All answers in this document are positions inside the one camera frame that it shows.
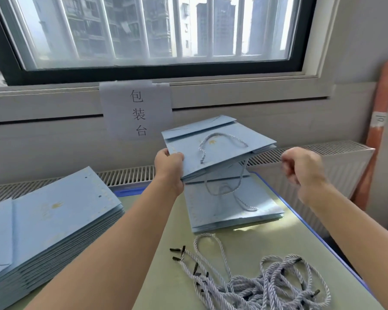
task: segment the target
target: hand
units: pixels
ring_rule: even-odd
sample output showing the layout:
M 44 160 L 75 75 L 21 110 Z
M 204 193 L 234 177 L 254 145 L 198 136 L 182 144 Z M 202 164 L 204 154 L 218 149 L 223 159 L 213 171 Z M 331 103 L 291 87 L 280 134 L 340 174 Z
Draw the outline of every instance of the hand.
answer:
M 184 184 L 181 181 L 182 161 L 184 155 L 181 152 L 170 155 L 167 148 L 158 151 L 155 156 L 155 178 L 166 181 L 175 189 L 177 196 L 184 190 Z
M 300 185 L 299 199 L 307 203 L 314 189 L 328 181 L 321 156 L 313 151 L 295 147 L 282 154 L 283 169 L 291 183 Z

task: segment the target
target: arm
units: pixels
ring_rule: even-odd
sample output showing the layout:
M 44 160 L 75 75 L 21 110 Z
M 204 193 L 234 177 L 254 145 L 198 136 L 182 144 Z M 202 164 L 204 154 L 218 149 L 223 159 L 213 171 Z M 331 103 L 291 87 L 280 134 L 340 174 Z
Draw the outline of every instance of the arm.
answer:
M 132 208 L 66 266 L 25 310 L 132 309 L 172 205 L 184 187 L 182 153 L 160 151 L 155 179 Z
M 388 231 L 327 182 L 319 155 L 292 148 L 282 159 L 286 176 L 300 184 L 300 200 L 312 209 L 388 310 Z

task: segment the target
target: table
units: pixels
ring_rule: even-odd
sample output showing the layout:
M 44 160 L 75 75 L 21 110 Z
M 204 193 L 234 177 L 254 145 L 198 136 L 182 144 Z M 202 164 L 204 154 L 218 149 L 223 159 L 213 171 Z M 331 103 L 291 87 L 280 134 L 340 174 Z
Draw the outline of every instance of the table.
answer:
M 302 256 L 323 276 L 332 294 L 331 310 L 383 310 L 356 273 L 306 225 L 299 215 L 258 175 L 252 174 L 252 177 L 269 193 L 285 214 L 282 219 L 276 221 L 215 231 L 222 241 L 232 273 L 254 277 L 259 272 L 259 261 L 263 256 L 284 257 L 294 253 Z M 127 210 L 137 198 L 138 195 L 130 195 L 120 199 Z M 171 211 L 134 310 L 204 309 L 194 291 L 192 281 L 180 265 L 172 260 L 173 254 L 169 250 L 169 248 L 181 248 L 186 245 L 186 248 L 193 252 L 194 238 L 185 199 L 181 195 Z M 202 239 L 199 248 L 209 261 L 225 274 L 217 243 L 211 239 Z M 8 310 L 22 310 L 39 291 L 40 288 L 9 307 Z

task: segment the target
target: window glass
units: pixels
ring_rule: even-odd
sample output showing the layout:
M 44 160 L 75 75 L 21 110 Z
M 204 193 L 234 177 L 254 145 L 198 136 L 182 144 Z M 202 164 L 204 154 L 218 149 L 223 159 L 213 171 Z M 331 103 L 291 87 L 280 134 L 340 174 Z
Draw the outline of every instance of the window glass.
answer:
M 178 12 L 173 0 L 7 2 L 23 34 L 15 45 L 29 47 L 20 59 L 34 70 L 287 60 L 300 0 L 179 0 Z

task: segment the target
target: label on board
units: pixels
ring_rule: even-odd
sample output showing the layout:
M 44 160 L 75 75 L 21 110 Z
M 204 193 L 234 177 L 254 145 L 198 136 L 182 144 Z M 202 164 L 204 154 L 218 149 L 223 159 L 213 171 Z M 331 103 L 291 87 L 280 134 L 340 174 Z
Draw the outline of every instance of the label on board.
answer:
M 172 127 L 169 83 L 113 81 L 99 83 L 108 134 L 121 140 L 161 139 Z
M 386 123 L 388 113 L 386 112 L 373 112 L 371 119 L 371 127 L 383 127 Z

